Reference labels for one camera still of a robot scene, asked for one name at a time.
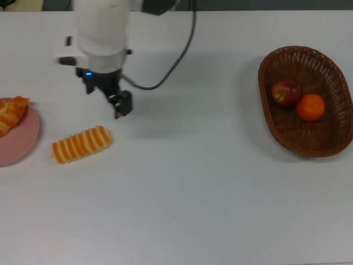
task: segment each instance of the oval basket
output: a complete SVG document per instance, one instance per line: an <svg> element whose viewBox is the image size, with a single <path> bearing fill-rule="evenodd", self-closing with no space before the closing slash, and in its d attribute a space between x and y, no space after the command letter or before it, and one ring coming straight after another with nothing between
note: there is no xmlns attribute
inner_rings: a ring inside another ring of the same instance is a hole
<svg viewBox="0 0 353 265"><path fill-rule="evenodd" d="M303 94L315 93L325 101L325 115L314 122L300 119L295 109L278 107L271 87L291 77ZM328 157L344 150L353 139L353 104L338 66L321 52L303 46L279 48L262 61L259 74L261 101L268 127L285 148L307 157Z"/></svg>

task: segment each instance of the pink plate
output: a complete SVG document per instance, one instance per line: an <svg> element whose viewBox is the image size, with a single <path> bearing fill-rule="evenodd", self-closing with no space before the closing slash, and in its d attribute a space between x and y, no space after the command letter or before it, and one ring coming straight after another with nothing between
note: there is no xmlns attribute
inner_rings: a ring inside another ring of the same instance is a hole
<svg viewBox="0 0 353 265"><path fill-rule="evenodd" d="M0 166L13 163L28 153L39 134L39 119L28 105L19 123L0 137Z"/></svg>

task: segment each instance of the pastry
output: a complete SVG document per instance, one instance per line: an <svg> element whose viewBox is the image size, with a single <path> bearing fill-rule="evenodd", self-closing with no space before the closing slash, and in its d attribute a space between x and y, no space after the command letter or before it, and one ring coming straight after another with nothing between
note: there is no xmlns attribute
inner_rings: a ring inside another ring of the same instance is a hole
<svg viewBox="0 0 353 265"><path fill-rule="evenodd" d="M18 124L28 105L28 98L15 97L0 101L0 137Z"/></svg>
<svg viewBox="0 0 353 265"><path fill-rule="evenodd" d="M108 148L111 138L105 127L96 126L52 145L52 157L59 164L90 156Z"/></svg>

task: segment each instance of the orange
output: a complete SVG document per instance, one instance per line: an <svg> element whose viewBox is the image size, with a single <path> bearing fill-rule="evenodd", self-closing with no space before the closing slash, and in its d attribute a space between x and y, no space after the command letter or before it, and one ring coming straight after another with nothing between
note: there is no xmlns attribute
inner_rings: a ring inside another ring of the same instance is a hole
<svg viewBox="0 0 353 265"><path fill-rule="evenodd" d="M319 95L307 94L297 104L296 111L303 120L316 121L325 114L325 103Z"/></svg>

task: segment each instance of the black bracket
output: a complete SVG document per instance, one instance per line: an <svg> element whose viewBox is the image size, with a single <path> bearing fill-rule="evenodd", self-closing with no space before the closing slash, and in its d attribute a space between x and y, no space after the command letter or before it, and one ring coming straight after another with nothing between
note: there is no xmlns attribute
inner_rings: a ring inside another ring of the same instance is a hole
<svg viewBox="0 0 353 265"><path fill-rule="evenodd" d="M96 87L99 88L113 106L115 119L126 116L133 108L132 93L120 90L120 73L121 70L113 73L94 73L88 69L76 68L76 75L82 78L86 93L91 94Z"/></svg>

